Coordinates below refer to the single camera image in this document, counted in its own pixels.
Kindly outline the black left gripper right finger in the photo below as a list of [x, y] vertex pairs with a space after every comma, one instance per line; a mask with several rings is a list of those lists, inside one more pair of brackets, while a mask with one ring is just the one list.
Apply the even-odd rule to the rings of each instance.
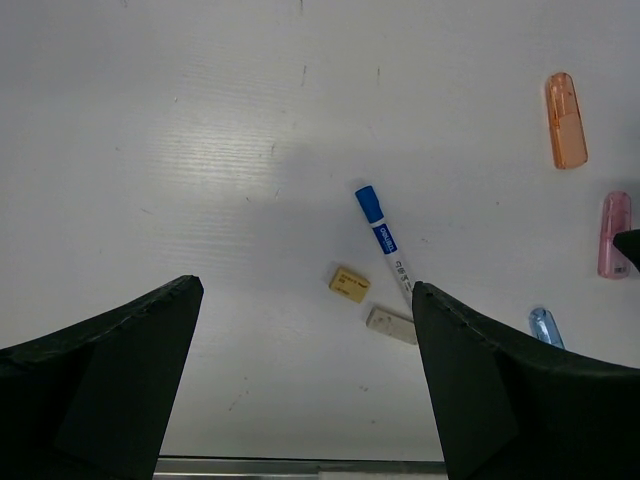
[[635, 479], [639, 372], [545, 344], [428, 283], [412, 311], [452, 479]]

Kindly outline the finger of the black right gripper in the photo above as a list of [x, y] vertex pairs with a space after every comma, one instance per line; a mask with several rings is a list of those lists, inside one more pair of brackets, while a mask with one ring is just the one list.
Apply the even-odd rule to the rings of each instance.
[[613, 239], [614, 247], [640, 271], [640, 230], [619, 232]]

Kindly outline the pink translucent case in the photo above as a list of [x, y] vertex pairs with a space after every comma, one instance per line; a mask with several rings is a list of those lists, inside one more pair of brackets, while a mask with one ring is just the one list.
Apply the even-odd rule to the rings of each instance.
[[619, 280], [630, 273], [629, 260], [614, 246], [618, 233], [631, 229], [631, 198], [623, 191], [610, 192], [603, 201], [597, 273], [600, 277]]

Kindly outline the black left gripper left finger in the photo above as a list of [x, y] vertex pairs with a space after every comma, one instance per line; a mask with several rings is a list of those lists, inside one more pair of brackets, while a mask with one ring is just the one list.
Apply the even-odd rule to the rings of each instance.
[[203, 295], [181, 276], [2, 349], [2, 478], [152, 478]]

